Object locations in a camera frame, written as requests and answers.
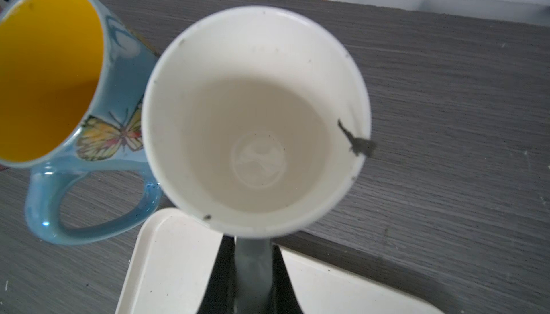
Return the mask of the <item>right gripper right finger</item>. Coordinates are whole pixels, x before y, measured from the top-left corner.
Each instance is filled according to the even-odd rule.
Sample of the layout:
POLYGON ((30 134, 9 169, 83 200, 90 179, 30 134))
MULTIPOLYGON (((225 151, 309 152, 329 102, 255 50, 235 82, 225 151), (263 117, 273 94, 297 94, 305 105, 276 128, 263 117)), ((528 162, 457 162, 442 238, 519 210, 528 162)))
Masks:
POLYGON ((273 246, 272 313, 303 314, 278 245, 273 246))

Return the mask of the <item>light blue butterfly mug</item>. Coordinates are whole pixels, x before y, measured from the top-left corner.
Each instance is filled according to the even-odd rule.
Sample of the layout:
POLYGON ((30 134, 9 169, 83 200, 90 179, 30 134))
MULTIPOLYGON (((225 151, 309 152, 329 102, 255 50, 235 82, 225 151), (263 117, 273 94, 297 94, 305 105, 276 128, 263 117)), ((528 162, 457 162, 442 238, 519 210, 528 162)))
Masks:
POLYGON ((159 54, 99 0, 13 0, 1 12, 1 164, 28 169, 24 215, 41 240, 83 245, 132 229, 162 190, 144 150, 143 96, 159 54), (70 228, 60 207, 93 172, 142 176, 127 214, 70 228))

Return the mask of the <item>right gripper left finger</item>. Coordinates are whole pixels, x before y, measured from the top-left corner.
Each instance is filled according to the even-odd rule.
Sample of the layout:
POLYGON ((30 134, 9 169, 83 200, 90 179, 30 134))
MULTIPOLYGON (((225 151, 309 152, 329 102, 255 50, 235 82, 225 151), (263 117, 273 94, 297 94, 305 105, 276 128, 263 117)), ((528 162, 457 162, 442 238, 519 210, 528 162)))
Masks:
POLYGON ((224 235, 221 239, 209 282, 197 313, 232 314, 235 298, 235 240, 224 235))

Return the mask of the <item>grey ceramic mug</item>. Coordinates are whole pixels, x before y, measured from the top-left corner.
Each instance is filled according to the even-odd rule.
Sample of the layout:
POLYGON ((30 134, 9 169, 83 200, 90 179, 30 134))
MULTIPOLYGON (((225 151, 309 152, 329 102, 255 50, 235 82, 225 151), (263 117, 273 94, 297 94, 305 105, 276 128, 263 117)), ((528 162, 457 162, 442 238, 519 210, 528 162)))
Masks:
POLYGON ((368 91, 347 49, 277 7, 235 7, 187 28, 143 99, 146 157, 160 187, 235 240, 234 313, 272 313, 274 238, 345 197, 376 149, 371 129, 368 91))

